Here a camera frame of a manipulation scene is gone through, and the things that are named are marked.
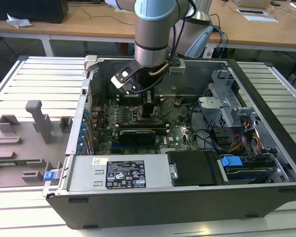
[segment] white paper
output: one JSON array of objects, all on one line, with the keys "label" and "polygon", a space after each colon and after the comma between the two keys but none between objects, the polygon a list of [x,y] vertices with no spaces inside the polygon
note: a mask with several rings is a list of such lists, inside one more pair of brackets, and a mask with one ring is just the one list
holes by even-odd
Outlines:
[{"label": "white paper", "polygon": [[7,19],[7,23],[15,28],[19,28],[19,27],[24,27],[24,26],[31,26],[32,24],[30,23],[29,20],[27,19],[17,19],[17,18],[14,18],[12,16],[10,16],[9,14],[7,14],[8,16],[8,19]]},{"label": "white paper", "polygon": [[244,16],[248,21],[264,21],[264,22],[278,22],[273,18],[266,18],[263,16]]}]

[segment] table leg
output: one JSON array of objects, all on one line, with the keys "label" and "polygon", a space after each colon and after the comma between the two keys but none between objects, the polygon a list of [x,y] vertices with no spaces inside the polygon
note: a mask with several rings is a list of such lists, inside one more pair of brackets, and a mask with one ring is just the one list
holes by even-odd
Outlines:
[{"label": "table leg", "polygon": [[260,54],[261,54],[262,50],[257,50],[254,54],[254,56],[252,57],[253,60],[257,61],[257,59],[259,58]]},{"label": "table leg", "polygon": [[128,55],[128,43],[117,43],[117,50],[119,56]]},{"label": "table leg", "polygon": [[212,58],[214,49],[215,49],[215,45],[208,43],[204,50],[203,58]]},{"label": "table leg", "polygon": [[83,51],[85,53],[88,53],[89,52],[89,46],[88,46],[88,41],[83,41]]},{"label": "table leg", "polygon": [[47,57],[54,57],[54,52],[53,52],[53,49],[50,45],[50,39],[49,38],[42,38],[41,41],[43,43],[43,47],[44,47],[46,56]]}]

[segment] blue latch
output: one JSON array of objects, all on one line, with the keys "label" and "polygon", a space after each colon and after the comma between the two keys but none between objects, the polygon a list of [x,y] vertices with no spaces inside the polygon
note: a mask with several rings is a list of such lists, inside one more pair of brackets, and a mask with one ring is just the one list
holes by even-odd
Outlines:
[{"label": "blue latch", "polygon": [[44,181],[57,181],[57,172],[48,171],[44,174]]},{"label": "blue latch", "polygon": [[81,127],[82,127],[82,128],[87,128],[87,124],[86,124],[85,122],[82,122],[82,123],[81,123]]},{"label": "blue latch", "polygon": [[81,135],[81,136],[85,135],[85,130],[80,129],[80,135]]},{"label": "blue latch", "polygon": [[82,143],[83,142],[83,137],[78,137],[78,142]]},{"label": "blue latch", "polygon": [[240,157],[236,156],[224,156],[221,158],[223,167],[225,166],[243,166]]},{"label": "blue latch", "polygon": [[88,111],[87,109],[84,109],[84,115],[89,116],[90,111]]},{"label": "blue latch", "polygon": [[77,145],[77,151],[82,152],[83,146],[82,145]]}]

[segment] red wire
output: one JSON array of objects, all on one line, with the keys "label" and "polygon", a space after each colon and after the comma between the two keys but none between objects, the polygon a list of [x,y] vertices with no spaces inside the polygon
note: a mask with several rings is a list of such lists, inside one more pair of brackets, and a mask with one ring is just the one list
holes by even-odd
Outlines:
[{"label": "red wire", "polygon": [[234,141],[234,139],[235,139],[236,137],[240,137],[240,135],[237,134],[237,135],[235,135],[235,136],[233,137],[233,139],[231,140],[231,146],[232,146],[232,147],[233,147],[233,141]]}]

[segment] yellow wire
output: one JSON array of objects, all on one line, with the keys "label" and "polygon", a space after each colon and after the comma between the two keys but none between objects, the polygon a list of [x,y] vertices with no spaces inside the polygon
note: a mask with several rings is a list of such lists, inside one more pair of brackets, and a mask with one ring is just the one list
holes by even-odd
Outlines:
[{"label": "yellow wire", "polygon": [[239,143],[237,146],[235,146],[234,148],[232,148],[228,153],[233,152],[235,150],[237,150],[241,145],[243,145],[243,143]]}]

